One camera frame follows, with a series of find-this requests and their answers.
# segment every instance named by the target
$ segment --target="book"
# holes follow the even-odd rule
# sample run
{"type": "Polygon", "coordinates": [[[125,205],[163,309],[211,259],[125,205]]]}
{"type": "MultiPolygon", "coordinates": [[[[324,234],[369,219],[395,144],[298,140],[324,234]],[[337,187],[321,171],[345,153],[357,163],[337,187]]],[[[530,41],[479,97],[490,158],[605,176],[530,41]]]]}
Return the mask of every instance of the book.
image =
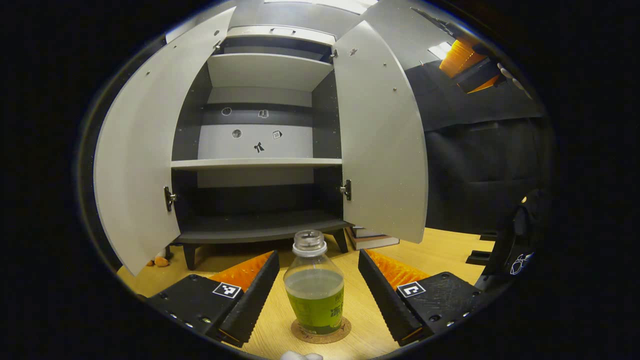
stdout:
{"type": "Polygon", "coordinates": [[[379,233],[379,232],[373,231],[373,230],[369,230],[369,229],[365,229],[362,226],[354,226],[354,227],[352,227],[352,230],[353,230],[353,234],[357,238],[367,238],[367,237],[370,237],[370,236],[385,236],[382,233],[379,233]]]}
{"type": "Polygon", "coordinates": [[[375,247],[395,245],[397,243],[400,243],[400,240],[398,238],[393,238],[387,235],[357,238],[350,227],[346,229],[346,233],[347,233],[347,236],[349,236],[349,239],[351,239],[353,247],[356,248],[356,250],[373,249],[375,247]]]}

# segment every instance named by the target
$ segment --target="cork coaster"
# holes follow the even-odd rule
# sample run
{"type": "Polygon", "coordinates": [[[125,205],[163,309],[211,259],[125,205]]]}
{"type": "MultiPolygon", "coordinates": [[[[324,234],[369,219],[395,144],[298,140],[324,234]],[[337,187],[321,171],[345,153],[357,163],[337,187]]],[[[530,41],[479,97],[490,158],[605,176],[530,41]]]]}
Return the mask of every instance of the cork coaster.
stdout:
{"type": "Polygon", "coordinates": [[[336,341],[344,339],[351,332],[351,322],[347,318],[342,317],[342,325],[340,329],[327,335],[310,334],[302,329],[302,326],[298,323],[298,319],[295,319],[291,324],[291,332],[298,339],[305,343],[311,344],[330,344],[336,341]]]}

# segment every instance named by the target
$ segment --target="cabinet door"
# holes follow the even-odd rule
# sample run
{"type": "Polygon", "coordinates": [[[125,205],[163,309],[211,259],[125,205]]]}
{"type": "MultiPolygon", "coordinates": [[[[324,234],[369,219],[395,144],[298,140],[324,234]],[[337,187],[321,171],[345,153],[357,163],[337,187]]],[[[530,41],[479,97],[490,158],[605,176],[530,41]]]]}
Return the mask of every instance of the cabinet door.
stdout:
{"type": "Polygon", "coordinates": [[[225,38],[233,10],[185,32],[147,60],[113,101],[100,130],[94,167],[98,214],[111,246],[134,275],[180,234],[175,212],[164,201],[175,126],[196,74],[225,38]]]}
{"type": "Polygon", "coordinates": [[[334,45],[344,220],[419,243],[427,213],[427,156],[420,113],[393,52],[363,21],[334,45]]]}

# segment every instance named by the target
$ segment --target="wooden table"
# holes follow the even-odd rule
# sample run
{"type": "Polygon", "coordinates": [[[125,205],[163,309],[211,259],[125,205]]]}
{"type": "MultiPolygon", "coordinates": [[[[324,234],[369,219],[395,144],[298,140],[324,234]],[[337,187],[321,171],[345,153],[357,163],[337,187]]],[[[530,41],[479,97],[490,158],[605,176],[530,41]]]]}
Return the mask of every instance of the wooden table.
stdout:
{"type": "MultiPolygon", "coordinates": [[[[370,359],[387,354],[398,348],[391,338],[384,319],[371,292],[358,271],[358,252],[349,243],[349,252],[343,254],[332,236],[326,236],[327,256],[344,272],[344,316],[351,321],[351,333],[336,343],[314,345],[302,342],[291,334],[289,327],[295,315],[284,289],[283,274],[294,259],[290,241],[266,241],[250,246],[234,244],[208,245],[196,253],[196,271],[189,271],[184,264],[180,247],[172,247],[175,256],[171,265],[164,268],[146,267],[137,277],[123,267],[118,276],[135,292],[151,297],[189,274],[210,276],[256,255],[277,249],[280,253],[280,272],[269,293],[251,339],[243,351],[280,359],[292,350],[301,354],[315,352],[325,359],[370,359]]],[[[449,271],[474,284],[483,271],[483,266],[465,264],[472,250],[491,251],[492,241],[481,241],[479,235],[451,233],[425,229],[420,244],[400,241],[400,244],[375,249],[403,263],[419,268],[429,275],[449,271]]]]}

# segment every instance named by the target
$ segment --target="green label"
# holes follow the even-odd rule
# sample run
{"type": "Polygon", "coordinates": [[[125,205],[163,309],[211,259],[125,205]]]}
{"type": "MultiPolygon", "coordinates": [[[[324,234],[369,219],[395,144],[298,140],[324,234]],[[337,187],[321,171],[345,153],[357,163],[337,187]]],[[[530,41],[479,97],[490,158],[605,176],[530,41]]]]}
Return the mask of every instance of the green label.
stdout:
{"type": "Polygon", "coordinates": [[[323,299],[301,299],[287,292],[296,318],[312,334],[329,334],[342,323],[344,286],[337,293],[323,299]]]}

